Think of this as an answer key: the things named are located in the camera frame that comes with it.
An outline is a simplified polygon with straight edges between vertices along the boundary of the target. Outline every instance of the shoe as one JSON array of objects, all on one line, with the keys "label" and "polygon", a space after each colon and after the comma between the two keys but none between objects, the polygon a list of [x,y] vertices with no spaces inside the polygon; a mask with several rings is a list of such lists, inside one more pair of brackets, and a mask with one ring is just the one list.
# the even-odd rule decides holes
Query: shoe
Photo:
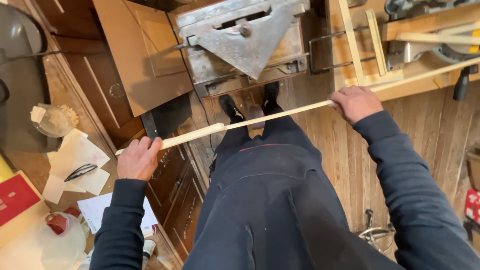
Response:
[{"label": "shoe", "polygon": [[220,103],[220,107],[222,108],[223,112],[232,120],[235,116],[240,116],[245,120],[245,117],[240,112],[237,105],[233,101],[233,98],[230,95],[223,95],[218,98],[218,102]]},{"label": "shoe", "polygon": [[265,88],[264,107],[270,101],[276,103],[276,98],[278,97],[278,92],[280,91],[280,83],[278,81],[272,82],[272,83],[266,84],[264,88]]}]

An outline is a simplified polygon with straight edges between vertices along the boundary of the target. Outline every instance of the hand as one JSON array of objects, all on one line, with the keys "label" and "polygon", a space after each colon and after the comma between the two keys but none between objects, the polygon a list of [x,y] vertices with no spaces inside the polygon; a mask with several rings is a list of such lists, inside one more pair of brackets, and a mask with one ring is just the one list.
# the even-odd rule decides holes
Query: hand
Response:
[{"label": "hand", "polygon": [[145,136],[140,141],[133,140],[120,154],[117,164],[119,178],[129,178],[148,181],[156,169],[158,161],[156,155],[162,147],[162,139],[152,140]]},{"label": "hand", "polygon": [[333,101],[331,106],[351,125],[383,110],[375,93],[364,86],[344,86],[329,99]]}]

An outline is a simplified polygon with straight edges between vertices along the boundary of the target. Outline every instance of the navy sweatshirt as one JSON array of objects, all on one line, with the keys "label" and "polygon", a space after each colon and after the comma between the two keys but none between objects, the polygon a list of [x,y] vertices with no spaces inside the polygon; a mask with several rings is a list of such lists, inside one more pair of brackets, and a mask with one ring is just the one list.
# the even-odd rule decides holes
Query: navy sweatshirt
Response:
[{"label": "navy sweatshirt", "polygon": [[[353,128],[377,163],[398,264],[348,229],[321,154],[293,145],[253,147],[217,168],[184,269],[480,269],[445,194],[387,111]],[[118,179],[90,269],[141,269],[147,182]]]}]

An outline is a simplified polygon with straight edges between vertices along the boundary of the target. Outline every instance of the scissors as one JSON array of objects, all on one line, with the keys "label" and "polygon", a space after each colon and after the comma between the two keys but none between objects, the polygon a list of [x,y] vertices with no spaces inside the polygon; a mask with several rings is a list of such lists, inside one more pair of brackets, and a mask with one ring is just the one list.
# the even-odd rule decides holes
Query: scissors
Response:
[{"label": "scissors", "polygon": [[65,179],[64,182],[68,182],[68,181],[73,180],[77,177],[80,177],[80,176],[86,174],[87,172],[91,172],[91,171],[95,170],[97,167],[98,167],[97,165],[92,164],[92,163],[85,164],[85,165],[81,166],[80,168],[74,170],[72,173],[70,173],[70,175],[67,177],[67,179]]}]

